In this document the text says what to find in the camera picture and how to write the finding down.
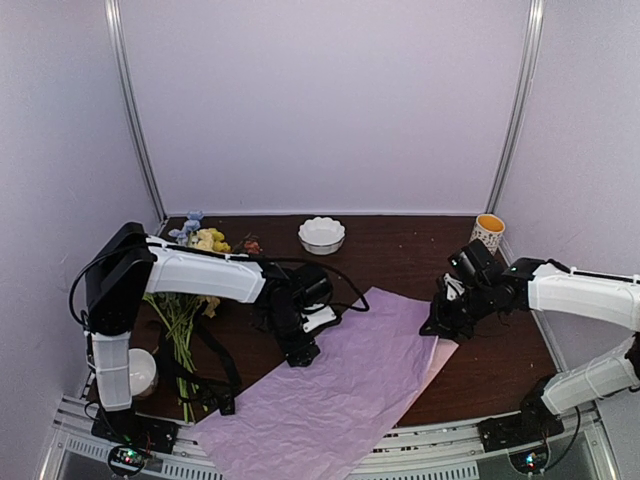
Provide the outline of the scalloped white bowl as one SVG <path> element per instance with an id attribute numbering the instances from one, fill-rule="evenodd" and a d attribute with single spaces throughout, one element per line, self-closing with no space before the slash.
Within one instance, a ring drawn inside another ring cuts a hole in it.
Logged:
<path id="1" fill-rule="evenodd" d="M 331 217 L 305 220 L 298 228 L 298 239 L 303 249 L 316 256 L 336 253 L 346 238 L 346 228 Z"/>

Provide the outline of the black printed ribbon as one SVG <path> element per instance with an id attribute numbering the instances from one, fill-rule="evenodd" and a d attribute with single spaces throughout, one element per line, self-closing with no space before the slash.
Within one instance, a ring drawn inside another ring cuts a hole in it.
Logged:
<path id="1" fill-rule="evenodd" d="M 184 420 L 194 422 L 196 408 L 204 413 L 236 413 L 242 380 L 231 353 L 199 320 L 163 324 L 154 359 L 160 378 L 173 388 Z"/>

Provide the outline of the pink wrapping paper sheet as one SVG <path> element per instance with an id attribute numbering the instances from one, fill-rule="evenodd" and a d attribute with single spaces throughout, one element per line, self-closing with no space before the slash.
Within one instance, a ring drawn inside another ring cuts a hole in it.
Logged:
<path id="1" fill-rule="evenodd" d="M 405 415 L 457 349 L 420 336 L 429 303 L 375 287 L 317 338 L 312 365 L 281 364 L 193 436 L 226 479 L 344 479 Z"/>

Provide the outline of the patterned mug orange inside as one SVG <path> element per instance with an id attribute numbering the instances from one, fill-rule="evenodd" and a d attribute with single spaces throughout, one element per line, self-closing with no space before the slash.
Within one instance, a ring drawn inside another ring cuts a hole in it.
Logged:
<path id="1" fill-rule="evenodd" d="M 480 240 L 489 252 L 495 255 L 505 229 L 506 225 L 499 217 L 493 214 L 481 214 L 475 219 L 470 240 Z"/>

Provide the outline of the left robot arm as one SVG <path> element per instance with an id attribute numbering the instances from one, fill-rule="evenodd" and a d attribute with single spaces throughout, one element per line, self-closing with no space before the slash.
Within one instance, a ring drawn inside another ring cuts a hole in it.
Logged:
<path id="1" fill-rule="evenodd" d="M 76 318 L 91 341 L 93 368 L 106 429 L 123 444 L 137 442 L 144 424 L 129 409 L 129 343 L 142 298 L 178 293 L 214 296 L 262 310 L 292 367 L 319 353 L 314 335 L 338 318 L 329 304 L 333 288 L 323 267 L 251 255 L 206 252 L 151 236 L 141 224 L 124 224 L 79 275 L 86 316 Z"/>

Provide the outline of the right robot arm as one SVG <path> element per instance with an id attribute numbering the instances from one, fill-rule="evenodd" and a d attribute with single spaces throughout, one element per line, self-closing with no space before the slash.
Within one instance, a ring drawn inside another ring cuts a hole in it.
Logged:
<path id="1" fill-rule="evenodd" d="M 437 292 L 422 336 L 454 340 L 473 335 L 492 314 L 515 310 L 561 312 L 626 328 L 618 347 L 564 373 L 540 380 L 513 419 L 519 440 L 535 440 L 551 418 L 598 398 L 639 388 L 639 278 L 581 271 L 556 260 L 522 257 L 508 267 L 475 239 L 448 259 L 452 273 L 436 281 Z"/>

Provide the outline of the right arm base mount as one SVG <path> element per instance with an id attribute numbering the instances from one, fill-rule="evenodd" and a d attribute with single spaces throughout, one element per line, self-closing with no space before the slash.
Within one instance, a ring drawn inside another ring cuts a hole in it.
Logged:
<path id="1" fill-rule="evenodd" d="M 537 418 L 524 413 L 491 417 L 481 421 L 477 428 L 485 452 L 541 442 L 564 432 L 564 425 L 557 416 Z"/>

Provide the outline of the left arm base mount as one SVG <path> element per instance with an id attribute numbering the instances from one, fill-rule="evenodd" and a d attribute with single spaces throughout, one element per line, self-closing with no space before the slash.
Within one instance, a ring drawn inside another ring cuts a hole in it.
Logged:
<path id="1" fill-rule="evenodd" d="M 136 417 L 134 427 L 128 433 L 124 428 L 113 431 L 105 420 L 96 420 L 91 434 L 118 444 L 133 445 L 152 452 L 171 454 L 177 439 L 179 425 L 167 420 Z"/>

